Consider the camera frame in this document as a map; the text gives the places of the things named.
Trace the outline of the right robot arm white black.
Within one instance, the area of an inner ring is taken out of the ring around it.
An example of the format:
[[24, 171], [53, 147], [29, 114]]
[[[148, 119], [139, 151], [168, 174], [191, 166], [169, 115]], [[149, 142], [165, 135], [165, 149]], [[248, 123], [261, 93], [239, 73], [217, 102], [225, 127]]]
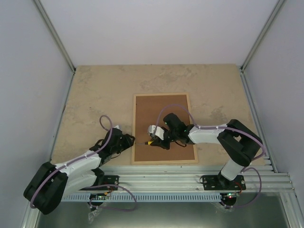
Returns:
[[148, 145], [168, 150], [174, 142], [183, 147], [212, 143], [220, 144], [229, 155], [229, 161], [218, 175], [207, 179], [211, 189], [228, 190], [239, 185], [241, 182], [236, 179], [238, 174], [252, 161], [260, 158], [257, 154], [259, 150], [266, 152], [262, 140], [236, 119], [217, 126], [186, 125], [177, 115], [170, 113], [163, 121], [166, 127], [149, 126], [151, 140]]

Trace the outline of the yellow handled screwdriver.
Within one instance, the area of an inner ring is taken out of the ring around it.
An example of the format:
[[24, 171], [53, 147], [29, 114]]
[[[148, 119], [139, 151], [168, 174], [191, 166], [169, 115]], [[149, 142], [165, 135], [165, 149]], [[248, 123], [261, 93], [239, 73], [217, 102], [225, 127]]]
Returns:
[[153, 141], [146, 141], [146, 142], [136, 142], [136, 145], [151, 145]]

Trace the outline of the wooden photo frame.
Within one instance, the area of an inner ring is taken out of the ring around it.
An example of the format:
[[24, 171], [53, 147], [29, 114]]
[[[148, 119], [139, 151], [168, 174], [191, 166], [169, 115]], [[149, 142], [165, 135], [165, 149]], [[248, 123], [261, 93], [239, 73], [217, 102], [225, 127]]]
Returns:
[[[158, 124], [159, 127], [167, 127], [163, 118], [170, 114], [176, 114], [186, 125], [192, 123], [185, 107], [190, 111], [188, 93], [164, 93], [164, 94], [137, 94], [133, 97], [133, 136], [135, 143], [143, 143], [150, 140], [148, 127]], [[134, 145], [132, 148], [132, 165], [158, 165], [158, 164], [191, 164], [198, 163], [198, 154], [195, 145], [181, 147], [171, 143], [170, 149], [150, 145]]]

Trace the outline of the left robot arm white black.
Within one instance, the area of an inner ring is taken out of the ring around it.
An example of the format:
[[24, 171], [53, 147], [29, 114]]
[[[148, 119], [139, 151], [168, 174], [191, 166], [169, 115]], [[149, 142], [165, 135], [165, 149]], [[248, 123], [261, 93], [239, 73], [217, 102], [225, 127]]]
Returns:
[[118, 128], [108, 131], [83, 155], [64, 163], [43, 163], [23, 196], [44, 215], [52, 212], [61, 200], [79, 190], [92, 188], [107, 192], [117, 190], [119, 177], [106, 176], [100, 167], [116, 154], [131, 148], [135, 137]]

